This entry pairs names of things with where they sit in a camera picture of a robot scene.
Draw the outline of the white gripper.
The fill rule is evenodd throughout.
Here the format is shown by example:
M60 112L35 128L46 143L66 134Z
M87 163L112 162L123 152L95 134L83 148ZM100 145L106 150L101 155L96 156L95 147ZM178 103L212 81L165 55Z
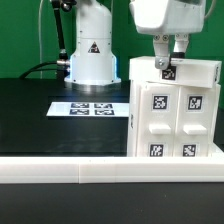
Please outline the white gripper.
M206 0L131 0L129 7L137 32L155 35L155 67L166 70L170 64L168 35L176 34L171 58L184 59L188 34L203 28Z

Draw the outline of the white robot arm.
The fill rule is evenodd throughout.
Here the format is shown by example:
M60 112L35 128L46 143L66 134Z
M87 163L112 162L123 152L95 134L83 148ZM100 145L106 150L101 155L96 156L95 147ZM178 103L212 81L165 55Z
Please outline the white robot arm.
M65 83L86 90L120 83L111 51L112 13L97 0L75 2L76 50ZM154 37L155 67L164 70L170 64L169 37L200 32L206 0L130 0L129 7L137 32Z

